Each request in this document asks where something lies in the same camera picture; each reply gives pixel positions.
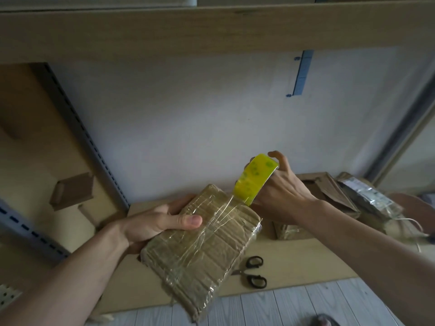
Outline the grey perforated shelf upright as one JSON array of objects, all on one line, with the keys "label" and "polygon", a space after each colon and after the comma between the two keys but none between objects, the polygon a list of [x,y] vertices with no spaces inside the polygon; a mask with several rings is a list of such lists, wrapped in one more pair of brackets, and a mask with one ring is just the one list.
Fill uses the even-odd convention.
[{"label": "grey perforated shelf upright", "polygon": [[30,63],[30,69],[79,143],[107,194],[119,210],[128,212],[130,203],[126,195],[50,65],[46,62]]}]

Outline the wooden shelf board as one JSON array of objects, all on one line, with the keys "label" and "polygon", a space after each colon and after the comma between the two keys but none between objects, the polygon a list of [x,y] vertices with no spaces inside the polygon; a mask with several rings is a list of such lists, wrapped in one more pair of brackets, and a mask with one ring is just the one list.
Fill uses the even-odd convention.
[{"label": "wooden shelf board", "polygon": [[435,0],[0,12],[0,64],[435,45]]}]

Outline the person's left forearm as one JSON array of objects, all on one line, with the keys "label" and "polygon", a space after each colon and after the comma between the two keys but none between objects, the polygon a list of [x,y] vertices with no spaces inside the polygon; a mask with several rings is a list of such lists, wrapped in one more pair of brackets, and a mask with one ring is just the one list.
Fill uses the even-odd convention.
[{"label": "person's left forearm", "polygon": [[129,248],[125,229],[101,230],[0,312],[0,326],[84,326]]}]

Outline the cardboard parcel with white label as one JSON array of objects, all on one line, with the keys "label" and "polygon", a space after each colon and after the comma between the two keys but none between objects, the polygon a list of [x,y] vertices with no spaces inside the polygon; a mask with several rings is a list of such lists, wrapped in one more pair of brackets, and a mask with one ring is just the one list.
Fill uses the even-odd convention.
[{"label": "cardboard parcel with white label", "polygon": [[386,233],[385,225],[402,217],[403,208],[399,204],[351,174],[342,172],[336,181],[360,210],[358,220],[361,223]]}]

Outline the grey slotted shelf rail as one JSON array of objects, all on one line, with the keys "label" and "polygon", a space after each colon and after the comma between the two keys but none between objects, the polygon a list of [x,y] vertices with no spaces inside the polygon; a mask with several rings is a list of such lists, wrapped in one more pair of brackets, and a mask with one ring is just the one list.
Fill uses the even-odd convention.
[{"label": "grey slotted shelf rail", "polygon": [[51,263],[59,263],[71,254],[0,198],[0,237],[2,236],[8,243],[29,249]]}]

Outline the tape-wrapped cardboard parcel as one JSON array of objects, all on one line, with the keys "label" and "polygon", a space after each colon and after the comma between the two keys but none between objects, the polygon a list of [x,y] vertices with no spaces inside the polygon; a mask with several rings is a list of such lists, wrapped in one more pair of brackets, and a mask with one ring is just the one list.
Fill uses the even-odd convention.
[{"label": "tape-wrapped cardboard parcel", "polygon": [[239,265],[261,230],[261,218],[239,198],[207,185],[181,211],[200,215],[190,231],[166,230],[140,252],[140,262],[162,281],[162,288],[201,321],[222,283]]}]

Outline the person's left hand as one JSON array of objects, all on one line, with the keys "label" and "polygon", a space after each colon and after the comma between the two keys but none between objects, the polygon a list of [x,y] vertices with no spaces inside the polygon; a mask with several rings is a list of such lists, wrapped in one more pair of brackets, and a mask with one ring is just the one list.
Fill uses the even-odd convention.
[{"label": "person's left hand", "polygon": [[138,254],[147,242],[166,231],[165,218],[168,215],[183,215],[182,209],[193,200],[195,194],[188,194],[177,200],[159,205],[109,224],[115,252],[119,256]]}]

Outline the small brown cardboard box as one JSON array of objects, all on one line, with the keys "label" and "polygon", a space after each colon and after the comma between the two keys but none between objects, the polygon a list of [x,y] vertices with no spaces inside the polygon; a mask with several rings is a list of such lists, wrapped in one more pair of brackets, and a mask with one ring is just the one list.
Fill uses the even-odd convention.
[{"label": "small brown cardboard box", "polygon": [[94,179],[91,173],[83,173],[59,180],[52,192],[49,204],[54,211],[59,211],[94,197]]}]

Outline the yellow packing tape roll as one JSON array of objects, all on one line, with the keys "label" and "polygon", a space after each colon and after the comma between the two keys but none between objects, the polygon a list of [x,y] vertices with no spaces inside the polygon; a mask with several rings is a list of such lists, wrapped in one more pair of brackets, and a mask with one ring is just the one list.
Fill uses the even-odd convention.
[{"label": "yellow packing tape roll", "polygon": [[278,162],[268,155],[257,155],[247,164],[236,181],[233,195],[245,205],[251,206],[255,197],[278,167]]}]

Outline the person's right hand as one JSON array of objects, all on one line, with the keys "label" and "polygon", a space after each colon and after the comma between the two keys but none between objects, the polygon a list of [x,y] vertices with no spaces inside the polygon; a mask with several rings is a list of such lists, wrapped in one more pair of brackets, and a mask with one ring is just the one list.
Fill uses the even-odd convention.
[{"label": "person's right hand", "polygon": [[301,225],[323,211],[323,203],[294,173],[293,176],[273,174],[251,204],[259,216],[286,225]]}]

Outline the brown cardboard envelope parcel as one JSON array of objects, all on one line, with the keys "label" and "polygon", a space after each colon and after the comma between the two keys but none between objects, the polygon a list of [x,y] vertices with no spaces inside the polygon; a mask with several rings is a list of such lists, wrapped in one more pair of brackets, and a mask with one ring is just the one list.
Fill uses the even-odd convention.
[{"label": "brown cardboard envelope parcel", "polygon": [[353,219],[359,218],[361,214],[359,209],[328,172],[305,173],[296,176],[314,197],[329,202],[332,206]]}]

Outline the flat cardboard sheet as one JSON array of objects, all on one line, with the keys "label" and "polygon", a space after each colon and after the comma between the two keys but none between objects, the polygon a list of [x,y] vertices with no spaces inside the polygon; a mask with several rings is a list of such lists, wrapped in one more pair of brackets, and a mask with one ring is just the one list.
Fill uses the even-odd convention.
[{"label": "flat cardboard sheet", "polygon": [[[388,236],[435,262],[435,244],[430,244],[410,221],[391,220],[385,230]],[[264,259],[264,265],[253,274],[265,277],[269,290],[357,277],[316,239],[276,240],[275,228],[267,220],[263,220],[261,232],[246,250],[245,257],[250,256]],[[140,263],[137,255],[127,255],[112,275],[94,313],[100,315],[172,302],[174,299],[166,293],[158,276]]]}]

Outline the folded cardboard piece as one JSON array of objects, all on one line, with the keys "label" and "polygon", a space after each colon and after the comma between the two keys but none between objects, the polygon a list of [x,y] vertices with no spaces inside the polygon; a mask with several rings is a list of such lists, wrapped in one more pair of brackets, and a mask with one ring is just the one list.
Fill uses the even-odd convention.
[{"label": "folded cardboard piece", "polygon": [[116,211],[113,214],[101,216],[98,213],[91,212],[88,208],[84,206],[84,204],[79,204],[77,208],[78,211],[91,223],[91,225],[95,228],[97,232],[103,229],[106,225],[127,217],[127,214],[124,211]]}]

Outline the white pegboard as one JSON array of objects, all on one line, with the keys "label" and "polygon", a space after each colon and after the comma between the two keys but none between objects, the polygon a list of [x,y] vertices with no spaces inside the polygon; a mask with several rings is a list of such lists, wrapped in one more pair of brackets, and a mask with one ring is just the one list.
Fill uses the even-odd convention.
[{"label": "white pegboard", "polygon": [[16,298],[22,294],[22,291],[13,288],[7,284],[0,284],[0,311],[8,307]]}]

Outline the grey door frame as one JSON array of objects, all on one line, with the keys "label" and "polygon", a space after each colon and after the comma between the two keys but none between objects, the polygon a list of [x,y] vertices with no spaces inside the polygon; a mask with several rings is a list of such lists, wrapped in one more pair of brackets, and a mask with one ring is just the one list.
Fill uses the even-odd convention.
[{"label": "grey door frame", "polygon": [[433,103],[435,103],[435,73],[421,93],[419,93],[380,153],[378,153],[373,163],[363,175],[366,180],[375,183],[376,180],[380,179],[382,172],[387,169],[389,163],[399,154],[406,140],[410,138],[425,116],[429,114]]}]

